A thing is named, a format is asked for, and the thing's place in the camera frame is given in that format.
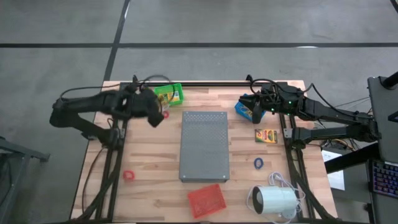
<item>green container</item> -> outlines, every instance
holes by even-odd
[[[182,86],[181,83],[176,83],[173,85],[167,85],[167,86],[162,86],[162,87],[155,87],[154,92],[156,95],[164,95],[167,94],[168,99],[171,98],[173,94],[173,86],[174,86],[174,98],[171,102],[169,102],[169,105],[179,105],[182,103],[184,100],[184,94],[182,93]]]

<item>desk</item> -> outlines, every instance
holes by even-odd
[[[303,81],[288,81],[305,89]],[[104,86],[117,82],[104,82]],[[146,119],[128,122],[121,172],[133,170],[136,179],[125,182],[119,179],[114,222],[197,222],[192,218],[187,194],[209,184],[183,184],[178,179],[178,161],[183,111],[228,112],[230,179],[220,184],[227,208],[201,220],[209,222],[268,222],[246,207],[249,189],[255,184],[267,185],[273,171],[280,172],[289,180],[285,147],[279,116],[266,112],[260,124],[252,124],[236,114],[234,106],[239,96],[250,93],[248,87],[183,87],[184,102],[170,109],[170,118],[152,128]],[[95,124],[108,127],[108,116],[97,113]],[[297,126],[312,128],[312,122],[296,119]],[[254,129],[276,129],[277,144],[261,144],[254,141]],[[76,193],[71,218],[81,214],[81,193],[93,159],[101,146],[98,141],[88,145],[80,183]],[[105,152],[98,159],[86,188],[85,205],[95,197],[101,184]],[[261,170],[254,168],[255,158],[264,160]],[[310,188],[319,202],[337,217],[329,182],[319,147],[308,146],[303,150]],[[105,198],[104,211],[107,208]],[[276,215],[270,219],[282,221]]]

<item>keyboard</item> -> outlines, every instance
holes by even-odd
[[[371,190],[375,193],[398,198],[398,166],[371,161]]]

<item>green box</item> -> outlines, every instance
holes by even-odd
[[[156,95],[161,95],[161,94],[172,94],[173,93],[173,86],[174,86],[174,91],[178,93],[178,97],[180,98],[179,100],[169,102],[169,105],[179,105],[182,103],[184,100],[184,94],[182,93],[182,86],[181,83],[176,83],[173,85],[167,85],[167,86],[162,86],[162,87],[155,87],[154,92]]]

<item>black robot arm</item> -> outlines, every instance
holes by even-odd
[[[285,137],[292,138],[294,147],[305,148],[312,140],[354,138],[373,142],[379,138],[373,117],[358,111],[339,110],[327,107],[304,95],[304,91],[286,82],[270,82],[261,86],[253,95],[241,96],[239,102],[252,111],[252,121],[258,124],[263,111],[297,116],[304,121],[319,119],[346,124],[345,127],[327,129],[294,128],[284,130]]]
[[[81,118],[79,113],[102,112],[120,120],[148,117],[149,124],[156,127],[164,118],[159,111],[157,96],[148,88],[140,93],[136,90],[137,83],[133,82],[119,90],[106,90],[94,96],[60,97],[52,106],[50,124],[58,128],[76,128],[87,139],[96,137],[106,146],[118,147],[121,144],[118,127],[101,128]]]

